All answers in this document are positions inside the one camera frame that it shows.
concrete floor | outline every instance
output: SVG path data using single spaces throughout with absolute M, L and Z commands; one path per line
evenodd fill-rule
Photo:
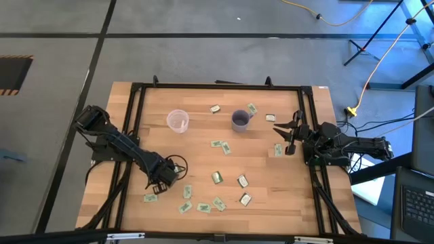
M 99 33 L 109 2 L 2 1 L 0 32 Z M 417 0 L 406 3 L 410 9 L 421 6 Z M 342 22 L 364 4 L 327 0 L 309 5 L 321 10 L 329 21 Z M 354 22 L 332 28 L 317 22 L 306 11 L 278 0 L 126 0 L 118 1 L 108 31 L 373 33 L 394 5 L 375 3 Z M 432 24 L 426 16 L 421 14 L 420 18 L 420 29 L 429 37 Z M 380 33 L 399 33 L 405 19 L 397 10 Z M 95 44 L 96 39 L 0 39 L 0 54 L 35 55 L 20 93 L 15 97 L 0 96 L 0 148 L 29 158 L 26 163 L 0 161 L 0 235 L 32 231 Z M 391 40 L 373 41 L 368 51 L 381 56 L 390 44 Z M 86 104 L 105 106 L 113 81 L 150 82 L 157 75 L 164 83 L 211 83 L 221 79 L 261 84 L 266 76 L 271 76 L 275 84 L 329 86 L 336 118 L 342 120 L 343 108 L 357 103 L 363 84 L 376 65 L 370 57 L 359 56 L 344 67 L 342 63 L 355 51 L 347 40 L 106 39 Z M 372 81 L 402 83 L 427 64 L 417 42 L 400 41 Z M 351 122 L 362 125 L 366 121 L 394 119 L 411 113 L 413 107 L 413 92 L 368 91 L 359 116 Z M 361 136 L 378 136 L 394 126 L 397 125 Z M 393 132 L 387 139 L 396 156 L 407 153 L 411 149 L 412 127 Z M 74 228 L 90 155 L 84 141 L 76 137 L 48 231 Z

plastic cup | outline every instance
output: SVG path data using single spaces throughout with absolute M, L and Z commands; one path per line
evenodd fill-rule
M 189 114 L 184 110 L 176 109 L 167 116 L 167 125 L 176 133 L 184 133 L 189 128 Z

banknote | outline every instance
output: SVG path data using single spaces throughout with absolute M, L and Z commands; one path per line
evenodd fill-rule
M 220 175 L 219 171 L 212 173 L 211 178 L 215 184 L 218 184 L 223 181 L 222 175 Z
M 282 145 L 274 144 L 274 157 L 282 157 Z
M 222 146 L 223 141 L 211 141 L 211 147 L 219 147 Z
M 218 111 L 220 111 L 220 106 L 219 105 L 214 105 L 210 108 L 211 113 L 217 113 Z
M 211 205 L 206 203 L 199 203 L 197 204 L 197 211 L 201 211 L 204 213 L 211 213 Z
M 216 197 L 212 204 L 217 207 L 218 211 L 223 211 L 226 208 L 226 205 L 223 203 L 222 199 Z
M 229 147 L 229 144 L 227 142 L 222 142 L 222 148 L 225 155 L 231 153 L 231 148 Z
M 143 197 L 143 201 L 144 201 L 145 203 L 149 203 L 149 202 L 153 202 L 153 201 L 158 201 L 158 196 L 157 196 L 157 195 L 154 195 L 154 194 L 146 194 L 146 195 Z
M 276 121 L 276 115 L 266 114 L 265 120 L 275 122 Z
M 243 196 L 240 198 L 239 202 L 244 205 L 244 207 L 247 207 L 250 200 L 252 200 L 252 196 L 250 196 L 248 193 L 244 193 Z
M 184 194 L 183 194 L 183 197 L 184 197 L 185 199 L 190 199 L 190 198 L 191 198 L 191 190 L 192 190 L 191 185 L 185 185 L 185 186 L 184 186 Z
M 258 112 L 258 110 L 256 109 L 256 107 L 252 103 L 247 104 L 247 107 L 250 109 L 250 112 L 252 114 L 256 114 Z
M 248 182 L 247 179 L 245 178 L 245 175 L 240 175 L 240 176 L 237 178 L 237 181 L 238 181 L 238 184 L 239 184 L 242 188 L 244 188 L 244 187 L 246 187 L 246 186 L 249 185 L 249 182 Z
M 184 203 L 181 207 L 179 207 L 180 214 L 185 213 L 186 211 L 190 210 L 190 208 L 193 206 L 190 201 L 187 201 Z

purple cup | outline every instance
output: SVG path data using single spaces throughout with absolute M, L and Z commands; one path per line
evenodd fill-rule
M 236 110 L 232 114 L 232 129 L 236 132 L 245 132 L 252 117 L 252 113 L 247 113 L 244 110 Z

yellow cable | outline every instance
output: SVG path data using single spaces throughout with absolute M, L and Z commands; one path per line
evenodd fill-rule
M 302 9 L 305 9 L 305 10 L 311 12 L 313 15 L 318 16 L 318 13 L 317 13 L 317 12 L 311 10 L 310 8 L 308 8 L 308 7 L 306 7 L 306 6 L 303 6 L 303 5 L 300 5 L 300 4 L 297 4 L 297 3 L 292 3 L 292 2 L 290 2 L 290 1 L 286 1 L 286 0 L 280 0 L 280 1 L 283 1 L 284 3 L 290 4 L 290 5 L 293 5 L 293 6 L 296 6 L 296 7 L 301 7 Z M 371 1 L 370 1 L 370 2 L 369 2 L 369 3 L 368 3 L 368 4 L 367 4 L 367 5 L 366 5 L 362 10 L 360 10 L 356 15 L 354 15 L 351 19 L 349 19 L 349 20 L 347 20 L 347 21 L 345 21 L 345 22 L 343 22 L 343 23 L 340 23 L 340 24 L 332 24 L 332 23 L 329 23 L 329 22 L 327 22 L 326 20 L 324 20 L 324 18 L 322 18 L 322 17 L 319 17 L 319 19 L 322 20 L 322 21 L 324 21 L 326 24 L 328 24 L 328 25 L 330 25 L 330 26 L 343 26 L 344 24 L 348 24 L 349 22 L 351 22 L 351 21 L 354 20 L 355 18 L 359 17 L 359 16 L 361 15 L 361 13 L 363 13 L 363 12 L 366 10 L 366 8 L 368 8 L 369 5 L 371 5 L 371 3 L 372 3 L 373 1 L 374 1 L 374 0 L 371 0 Z
M 425 8 L 427 8 L 428 6 L 430 6 L 431 4 L 434 3 L 434 0 L 427 3 L 425 6 L 423 6 L 423 8 L 421 8 L 413 17 L 412 19 L 415 19 L 415 17 L 417 17 L 417 15 L 419 15 L 421 13 L 422 10 L 424 10 Z M 371 72 L 371 75 L 368 77 L 368 80 L 365 82 L 365 85 L 363 87 L 363 90 L 361 91 L 360 94 L 360 98 L 359 98 L 359 103 L 357 104 L 356 107 L 354 108 L 347 108 L 351 113 L 353 113 L 354 115 L 356 115 L 356 110 L 360 107 L 361 104 L 361 99 L 363 98 L 363 94 L 365 93 L 366 90 L 366 86 L 368 86 L 369 81 L 372 78 L 372 75 L 374 75 L 375 71 L 377 70 L 378 66 L 381 64 L 382 60 L 384 59 L 384 57 L 386 57 L 386 55 L 390 52 L 390 50 L 392 49 L 393 46 L 395 46 L 395 44 L 398 42 L 399 38 L 401 38 L 402 34 L 404 34 L 404 32 L 408 29 L 408 27 L 410 27 L 409 24 L 407 24 L 407 26 L 401 31 L 401 33 L 398 35 L 398 37 L 394 40 L 394 42 L 392 43 L 392 45 L 388 48 L 388 50 L 383 54 L 383 56 L 381 57 L 380 61 L 378 61 L 378 64 L 375 66 L 374 70 Z

